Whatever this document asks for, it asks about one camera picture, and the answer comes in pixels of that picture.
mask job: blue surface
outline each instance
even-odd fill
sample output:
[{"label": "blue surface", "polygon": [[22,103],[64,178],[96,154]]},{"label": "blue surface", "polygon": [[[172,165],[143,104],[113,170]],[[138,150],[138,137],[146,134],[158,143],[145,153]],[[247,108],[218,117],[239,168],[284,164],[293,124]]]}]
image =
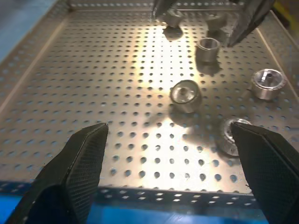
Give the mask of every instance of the blue surface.
[{"label": "blue surface", "polygon": [[[3,224],[20,201],[20,196],[0,196],[0,224]],[[241,221],[225,217],[186,215],[172,211],[124,209],[93,204],[87,224],[267,224],[266,221]]]},{"label": "blue surface", "polygon": [[0,62],[56,0],[0,0]]}]

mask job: yellow object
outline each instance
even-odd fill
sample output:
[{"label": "yellow object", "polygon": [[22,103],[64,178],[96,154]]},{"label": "yellow object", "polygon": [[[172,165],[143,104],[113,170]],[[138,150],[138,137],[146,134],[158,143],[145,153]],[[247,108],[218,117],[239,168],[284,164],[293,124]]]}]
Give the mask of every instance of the yellow object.
[{"label": "yellow object", "polygon": [[276,1],[274,7],[289,21],[291,30],[299,31],[299,23],[296,21],[296,18],[280,2]]}]

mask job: metal ring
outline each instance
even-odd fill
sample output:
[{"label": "metal ring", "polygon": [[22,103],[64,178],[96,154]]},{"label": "metal ring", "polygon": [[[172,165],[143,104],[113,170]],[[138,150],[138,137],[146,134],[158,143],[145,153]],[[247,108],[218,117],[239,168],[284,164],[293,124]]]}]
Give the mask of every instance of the metal ring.
[{"label": "metal ring", "polygon": [[184,16],[180,11],[170,8],[164,16],[164,22],[166,22],[168,26],[176,28],[179,26],[183,18]]},{"label": "metal ring", "polygon": [[230,125],[233,122],[240,122],[251,125],[249,121],[237,117],[229,118],[223,121],[223,123],[220,126],[220,138],[216,140],[216,143],[217,147],[226,154],[231,156],[239,156],[237,146],[235,145],[235,140],[230,131]]},{"label": "metal ring", "polygon": [[277,97],[286,84],[285,75],[274,69],[263,69],[253,74],[252,92],[260,99],[271,100]]},{"label": "metal ring", "polygon": [[202,38],[196,45],[196,60],[215,62],[220,49],[220,42],[213,38]]},{"label": "metal ring", "polygon": [[175,107],[183,112],[194,112],[201,103],[201,93],[196,82],[183,80],[177,83],[170,92]]},{"label": "metal ring", "polygon": [[216,31],[227,25],[228,15],[225,12],[208,13],[203,15],[208,30]]}]

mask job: steel surface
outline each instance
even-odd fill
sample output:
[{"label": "steel surface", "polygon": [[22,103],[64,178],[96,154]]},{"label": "steel surface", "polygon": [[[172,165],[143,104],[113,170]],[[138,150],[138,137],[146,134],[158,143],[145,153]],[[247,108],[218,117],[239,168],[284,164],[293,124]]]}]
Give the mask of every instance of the steel surface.
[{"label": "steel surface", "polygon": [[[250,193],[239,159],[216,148],[219,125],[237,116],[290,139],[297,99],[288,84],[272,102],[248,90],[255,71],[278,69],[257,32],[220,49],[218,73],[202,72],[202,12],[183,13],[184,35],[168,41],[149,12],[72,12],[0,114],[0,178],[29,182],[72,133],[107,122],[101,186]],[[170,107],[185,79],[199,84],[198,113]]]}]

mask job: textured rubber pad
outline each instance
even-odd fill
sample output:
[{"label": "textured rubber pad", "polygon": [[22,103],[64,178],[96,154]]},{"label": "textured rubber pad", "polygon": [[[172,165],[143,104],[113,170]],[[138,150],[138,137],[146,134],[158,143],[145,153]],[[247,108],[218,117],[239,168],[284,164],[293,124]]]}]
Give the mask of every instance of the textured rubber pad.
[{"label": "textured rubber pad", "polygon": [[299,153],[280,134],[233,123],[246,180],[270,224],[299,223]]},{"label": "textured rubber pad", "polygon": [[85,223],[100,180],[107,134],[103,123],[73,134],[6,223]]}]

